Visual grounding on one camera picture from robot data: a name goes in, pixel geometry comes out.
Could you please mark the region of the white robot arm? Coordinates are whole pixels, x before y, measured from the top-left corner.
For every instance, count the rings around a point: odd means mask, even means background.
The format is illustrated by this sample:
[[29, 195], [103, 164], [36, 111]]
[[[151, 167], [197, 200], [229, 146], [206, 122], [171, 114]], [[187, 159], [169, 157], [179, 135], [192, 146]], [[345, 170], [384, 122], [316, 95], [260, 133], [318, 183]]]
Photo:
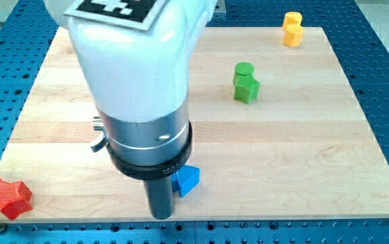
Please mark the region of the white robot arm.
[[170, 176], [187, 162], [188, 63], [216, 8], [212, 0], [51, 0], [103, 123], [106, 147], [125, 175]]

